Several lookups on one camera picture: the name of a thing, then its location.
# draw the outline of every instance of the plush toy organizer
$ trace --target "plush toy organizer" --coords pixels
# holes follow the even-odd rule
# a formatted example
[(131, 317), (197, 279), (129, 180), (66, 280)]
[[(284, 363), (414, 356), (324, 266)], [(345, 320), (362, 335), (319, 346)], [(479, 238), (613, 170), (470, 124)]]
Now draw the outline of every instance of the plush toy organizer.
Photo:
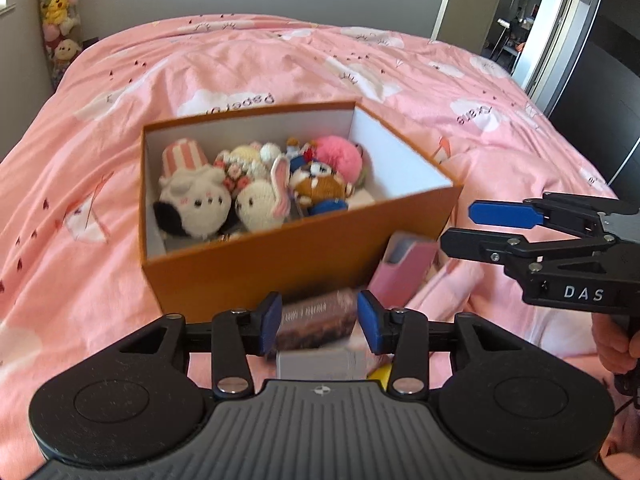
[(54, 89), (82, 50), (78, 0), (40, 0), (40, 18)]
[[(193, 139), (213, 160), (221, 150), (255, 140), (285, 146), (290, 137), (303, 144), (329, 135), (363, 149), (368, 174), (360, 199), (348, 210), (226, 241), (190, 240), (186, 248), (165, 243), (154, 203), (161, 191), (162, 152), (171, 143)], [(460, 192), (428, 155), (354, 103), (183, 118), (147, 126), (142, 143), (142, 266), (162, 309), (191, 321), (259, 302), (265, 291), (280, 290), (288, 302), (367, 283), (394, 232), (437, 238)]]

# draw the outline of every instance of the door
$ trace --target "door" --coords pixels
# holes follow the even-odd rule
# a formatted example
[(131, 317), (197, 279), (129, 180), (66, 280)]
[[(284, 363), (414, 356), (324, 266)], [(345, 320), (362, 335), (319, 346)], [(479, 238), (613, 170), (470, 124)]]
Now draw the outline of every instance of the door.
[(442, 0), (431, 37), (480, 54), (499, 1)]

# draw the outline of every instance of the pikachu plush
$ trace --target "pikachu plush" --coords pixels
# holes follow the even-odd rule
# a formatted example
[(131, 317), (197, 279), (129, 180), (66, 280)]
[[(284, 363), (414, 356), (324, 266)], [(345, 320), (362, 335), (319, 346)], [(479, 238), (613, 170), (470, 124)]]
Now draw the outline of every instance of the pikachu plush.
[(44, 16), (45, 23), (49, 25), (60, 25), (68, 18), (67, 9), (69, 8), (69, 0), (51, 0), (47, 13)]

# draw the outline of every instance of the pink duvet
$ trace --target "pink duvet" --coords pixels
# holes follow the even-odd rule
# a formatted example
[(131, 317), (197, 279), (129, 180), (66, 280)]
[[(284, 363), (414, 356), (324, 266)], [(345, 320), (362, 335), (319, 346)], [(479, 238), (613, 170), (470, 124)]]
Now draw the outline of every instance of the pink duvet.
[[(476, 199), (519, 201), (544, 190), (612, 196), (506, 72), (444, 43), (232, 14), (107, 38), (73, 63), (0, 165), (0, 478), (24, 478), (42, 462), (27, 418), (34, 391), (159, 315), (138, 259), (142, 126), (353, 98), (464, 181), (455, 225), (470, 225), (465, 212)], [(524, 305), (499, 267), (449, 262), (412, 306), (432, 319), (473, 310), (610, 380), (589, 356), (588, 317)], [(257, 376), (268, 373), (252, 363)], [(203, 364), (196, 360), (195, 376), (204, 376)], [(444, 380), (447, 367), (433, 366)], [(613, 466), (629, 459), (622, 436), (634, 420), (619, 418), (612, 433)]]

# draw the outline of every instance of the pink card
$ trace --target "pink card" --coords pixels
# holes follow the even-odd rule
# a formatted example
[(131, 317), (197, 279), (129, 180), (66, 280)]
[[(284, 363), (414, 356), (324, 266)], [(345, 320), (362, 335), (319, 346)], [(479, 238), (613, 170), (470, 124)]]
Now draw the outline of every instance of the pink card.
[(394, 233), (369, 290), (385, 308), (405, 306), (420, 289), (437, 252), (438, 243), (433, 240)]

